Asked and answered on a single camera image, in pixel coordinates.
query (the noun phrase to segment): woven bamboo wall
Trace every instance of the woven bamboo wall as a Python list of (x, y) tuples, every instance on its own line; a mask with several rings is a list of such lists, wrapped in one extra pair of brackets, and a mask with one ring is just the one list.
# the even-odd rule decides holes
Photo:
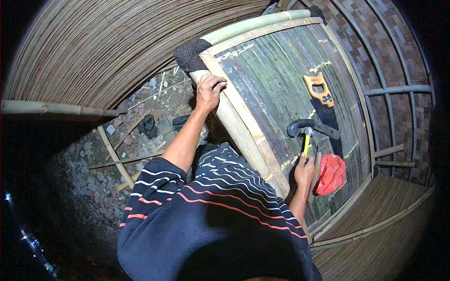
[[(361, 27), (382, 68), (383, 75), (388, 87), (405, 85), (405, 77), (401, 69), (400, 61), (395, 53), (395, 49), (383, 26), (378, 21), (376, 15), (367, 5), (365, 0), (339, 0), (342, 5), (350, 11), (356, 23)], [(417, 47), (413, 35), (406, 24), (403, 16), (390, 0), (371, 0), (376, 7), (384, 14), (388, 25), (392, 29), (403, 56), (408, 66), (409, 74), (413, 84), (429, 84), (425, 72), (419, 48)], [(381, 88), (376, 72), (357, 34), (352, 30), (345, 18), (329, 0), (313, 0), (313, 5), (322, 9), (328, 24), (339, 34), (344, 42), (344, 48), (352, 54), (358, 67), (358, 72), (364, 80), (366, 89)], [(297, 4), (294, 8), (304, 9), (304, 6)], [(416, 168), (412, 169), (412, 182), (425, 183), (428, 169), (428, 127), (431, 118), (431, 96), (430, 94), (414, 93), (417, 119), (417, 147)], [(405, 150), (396, 154), (397, 161), (411, 161), (413, 131), (412, 115), (408, 93), (391, 95), (397, 144), (405, 144)], [(380, 147), (384, 149), (392, 146), (391, 133), (388, 121), (386, 101), (383, 96), (370, 97), (373, 112), (376, 117), (376, 133), (379, 138)], [(389, 174), (389, 168), (382, 168), (381, 172)], [(407, 180), (409, 169), (396, 169), (395, 177)]]

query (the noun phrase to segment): wooden saw handle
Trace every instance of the wooden saw handle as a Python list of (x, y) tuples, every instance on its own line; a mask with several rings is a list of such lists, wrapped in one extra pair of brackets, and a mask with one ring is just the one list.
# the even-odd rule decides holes
[[(306, 83), (306, 87), (308, 88), (308, 92), (310, 96), (320, 100), (320, 103), (323, 105), (327, 105), (328, 107), (334, 106), (333, 98), (331, 97), (330, 90), (328, 90), (327, 83), (325, 82), (324, 76), (322, 72), (319, 72), (317, 76), (303, 76), (303, 80)], [(312, 86), (322, 86), (324, 88), (323, 93), (316, 93)]]

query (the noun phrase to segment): striped shirt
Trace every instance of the striped shirt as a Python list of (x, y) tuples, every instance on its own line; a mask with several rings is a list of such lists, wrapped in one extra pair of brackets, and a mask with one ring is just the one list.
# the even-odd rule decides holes
[(117, 251), (133, 280), (321, 280), (297, 219), (228, 143), (205, 153), (196, 171), (186, 184), (163, 158), (142, 170)]

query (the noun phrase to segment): bamboo strip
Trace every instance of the bamboo strip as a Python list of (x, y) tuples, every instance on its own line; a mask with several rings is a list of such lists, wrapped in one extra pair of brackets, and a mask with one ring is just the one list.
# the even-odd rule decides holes
[[(105, 144), (106, 148), (108, 149), (109, 154), (111, 154), (111, 157), (114, 161), (119, 161), (119, 157), (117, 156), (116, 152), (114, 151), (113, 147), (111, 146), (111, 143), (109, 142), (108, 137), (106, 136), (105, 130), (103, 129), (103, 126), (100, 125), (97, 127), (97, 130), (99, 131), (100, 136), (102, 137), (103, 143)], [(125, 179), (125, 181), (128, 183), (128, 185), (133, 189), (133, 186), (135, 185), (134, 181), (131, 179), (128, 172), (125, 170), (125, 167), (122, 163), (116, 164), (117, 168), (119, 169), (120, 174)]]
[(137, 157), (133, 157), (133, 158), (122, 159), (120, 161), (109, 162), (109, 163), (104, 163), (104, 164), (98, 164), (98, 165), (95, 165), (95, 166), (88, 167), (87, 169), (89, 170), (89, 169), (103, 168), (103, 167), (108, 167), (108, 166), (112, 166), (112, 165), (119, 164), (119, 163), (128, 163), (128, 162), (134, 162), (134, 161), (138, 161), (138, 160), (142, 160), (142, 159), (152, 158), (152, 157), (155, 157), (155, 156), (162, 155), (164, 153), (164, 151), (165, 150), (158, 151), (158, 152), (155, 152), (155, 153), (152, 153), (152, 154), (148, 154), (148, 155), (145, 155), (145, 156), (137, 156)]
[[(114, 151), (116, 151), (119, 146), (122, 144), (122, 142), (128, 137), (128, 135), (136, 128), (137, 125), (139, 125), (140, 122), (142, 122), (142, 120), (149, 114), (150, 112), (146, 112), (144, 113), (144, 115), (142, 115), (135, 123), (131, 124), (131, 126), (128, 128), (128, 130), (126, 131), (126, 133), (117, 141), (116, 144), (114, 144)], [(105, 158), (105, 162), (109, 160), (109, 158), (111, 158), (111, 155), (108, 155)]]

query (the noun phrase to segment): man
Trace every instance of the man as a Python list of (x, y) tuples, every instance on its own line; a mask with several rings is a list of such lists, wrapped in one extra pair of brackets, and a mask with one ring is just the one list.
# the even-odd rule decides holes
[(142, 170), (120, 224), (119, 262), (133, 280), (321, 280), (301, 225), (312, 157), (300, 157), (289, 206), (227, 143), (206, 147), (186, 184), (200, 130), (226, 84), (201, 78), (186, 124)]

